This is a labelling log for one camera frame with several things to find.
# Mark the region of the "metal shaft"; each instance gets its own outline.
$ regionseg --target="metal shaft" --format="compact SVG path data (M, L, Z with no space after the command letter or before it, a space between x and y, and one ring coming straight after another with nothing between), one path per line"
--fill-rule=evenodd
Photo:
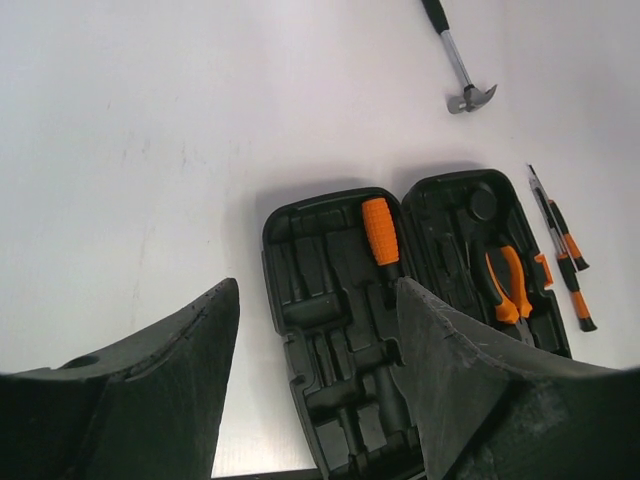
M542 186L542 183L540 182L540 179L533 167L529 164L527 164L527 167L529 168L529 186L533 191L533 196L535 197L538 206L542 210L542 215L547 219L547 225L549 227L549 232L551 232L551 239L553 240L553 246L556 249L556 253L558 255L568 255L574 271L577 272L579 270L578 266L576 265L574 258L569 254L569 245L567 245L567 241L561 234L562 230L558 224L558 219L556 219L553 211L549 208L549 196Z
M460 58L460 53L456 48L456 44L453 41L453 37L451 36L450 30L445 30L440 34L440 38L442 38L442 42L444 43L444 49L447 51L447 55L449 56L449 60L451 61L451 65L453 65L453 69L456 72L456 76L460 83L462 83L463 87L467 87L471 85L471 79L469 78L469 74L467 73L467 69L464 67L464 63L462 63L462 58Z

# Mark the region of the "hammer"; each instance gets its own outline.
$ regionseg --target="hammer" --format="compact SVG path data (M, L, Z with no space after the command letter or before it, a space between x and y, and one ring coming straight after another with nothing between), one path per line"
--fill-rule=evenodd
M464 63L462 63L456 44L453 43L453 37L449 30L449 22L447 21L447 16L444 13L440 0L422 0L422 5L424 5L424 9L427 11L427 15L429 16L429 20L431 20L433 28L435 28L436 33L440 35L440 38L444 43L444 49L447 51L449 60L456 72L456 76L464 87L462 95L451 97L447 101L449 113L453 113L455 115L456 113L462 112L475 112L493 98L498 85L494 85L484 93L482 90L478 90L475 87L469 78L469 74L467 73L467 69L464 67Z

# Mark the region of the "orange tool grip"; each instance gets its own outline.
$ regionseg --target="orange tool grip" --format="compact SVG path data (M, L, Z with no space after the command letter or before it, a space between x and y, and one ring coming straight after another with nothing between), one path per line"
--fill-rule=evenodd
M591 313L589 313L589 309L587 308L587 303L584 301L582 292L572 292L571 299L573 300L573 306L580 320L591 318Z
M547 263L547 257L545 257L544 253L539 253L538 255L533 257L533 259L536 263L541 264L542 268L544 268L544 275L546 277L544 288L549 288L551 285L553 285L553 277L551 276L551 270L549 269L549 264Z
M511 301L515 304L522 318L529 318L533 307L527 298L527 285L520 257L518 257L516 249L511 245L500 248L500 251L507 260L511 271Z
M378 266L383 267L400 261L396 228L387 201L372 198L362 204L362 218L367 231L369 245Z
M569 247L569 255L575 260L577 258L582 258L582 252L576 245L576 241L573 239L570 233L564 234L564 241L567 242L567 247Z
M487 262L487 269L489 270L489 275L491 275L491 281L493 285L496 287L496 291L500 295L500 303L498 305L494 305L496 308L496 319L500 322L510 323L515 325L518 320L520 320L520 314L518 313L518 309L515 304L509 300L509 297L504 293L502 287L500 287L500 282L496 278L496 274L493 271L493 267L491 266L491 261L489 260L489 254L485 253L485 261Z

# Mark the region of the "black plastic tool case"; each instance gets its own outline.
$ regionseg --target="black plastic tool case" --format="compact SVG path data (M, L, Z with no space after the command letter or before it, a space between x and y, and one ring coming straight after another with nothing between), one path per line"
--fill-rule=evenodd
M470 210L478 189L497 199L490 218ZM379 196L394 219L402 274L519 338L515 327L495 320L469 271L469 245L480 240L504 284L508 266L491 250L512 245L527 277L536 346L570 356L555 296L545 290L545 270L534 260L538 247L502 173L427 178L402 204L383 189L363 188L278 209L263 231L265 278L298 414L327 479L406 480L423 470L418 432L398 387L415 380L402 366L395 292L376 265L362 219L362 203Z

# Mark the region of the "white surface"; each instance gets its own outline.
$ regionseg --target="white surface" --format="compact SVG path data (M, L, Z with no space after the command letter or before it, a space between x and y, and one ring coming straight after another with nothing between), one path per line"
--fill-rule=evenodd
M585 335L552 264L575 358L639 364L640 3L444 4L476 84L499 84L472 115L446 111L458 86L418 0L0 1L0 370L60 366L234 276L214 473L310 467L263 286L266 216L494 167L551 255L525 162L592 265Z

